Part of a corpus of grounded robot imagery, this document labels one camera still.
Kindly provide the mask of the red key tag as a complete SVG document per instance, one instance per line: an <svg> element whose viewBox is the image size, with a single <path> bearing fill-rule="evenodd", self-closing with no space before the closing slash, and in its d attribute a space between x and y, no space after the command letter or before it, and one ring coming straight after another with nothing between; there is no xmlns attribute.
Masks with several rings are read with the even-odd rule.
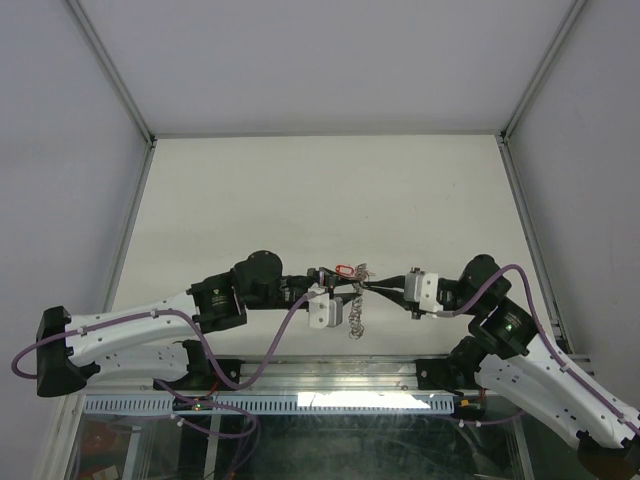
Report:
<svg viewBox="0 0 640 480"><path fill-rule="evenodd" d="M352 267L351 265L347 265L347 264L339 264L335 267L335 272L342 276L342 277L347 277L347 278L354 278L356 275L356 269L354 267Z"/></svg>

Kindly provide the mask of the metal disc with key rings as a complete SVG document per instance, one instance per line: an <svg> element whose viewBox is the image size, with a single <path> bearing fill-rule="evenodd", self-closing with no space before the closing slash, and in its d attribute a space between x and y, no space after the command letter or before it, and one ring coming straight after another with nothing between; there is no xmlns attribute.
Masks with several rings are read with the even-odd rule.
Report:
<svg viewBox="0 0 640 480"><path fill-rule="evenodd" d="M355 267L354 282L352 284L355 297L351 301L351 307L348 314L349 338L359 340L364 334L364 325L362 323L363 302L365 283L373 276L368 269L367 263L358 264Z"/></svg>

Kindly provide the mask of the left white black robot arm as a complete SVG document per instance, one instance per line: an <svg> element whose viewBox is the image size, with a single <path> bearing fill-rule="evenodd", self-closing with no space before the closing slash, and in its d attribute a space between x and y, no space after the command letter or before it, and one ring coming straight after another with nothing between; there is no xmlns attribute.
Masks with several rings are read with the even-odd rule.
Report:
<svg viewBox="0 0 640 480"><path fill-rule="evenodd" d="M36 333L36 393L62 397L120 378L201 387L221 371L210 363L205 335L246 325L251 310L282 310L287 317L304 310L312 328L337 326L355 296L336 289L358 280L342 266L286 275L279 256L259 250L148 305L86 315L48 308Z"/></svg>

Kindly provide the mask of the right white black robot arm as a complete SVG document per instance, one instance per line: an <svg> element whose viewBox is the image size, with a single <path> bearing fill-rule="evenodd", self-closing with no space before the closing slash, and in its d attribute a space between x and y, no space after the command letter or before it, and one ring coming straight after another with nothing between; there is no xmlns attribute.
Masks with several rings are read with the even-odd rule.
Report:
<svg viewBox="0 0 640 480"><path fill-rule="evenodd" d="M415 319L470 316L468 335L420 381L454 395L493 391L562 438L596 478L638 475L638 409L582 370L545 331L533 305L522 308L509 298L509 271L524 272L481 254L456 280L415 268L364 287Z"/></svg>

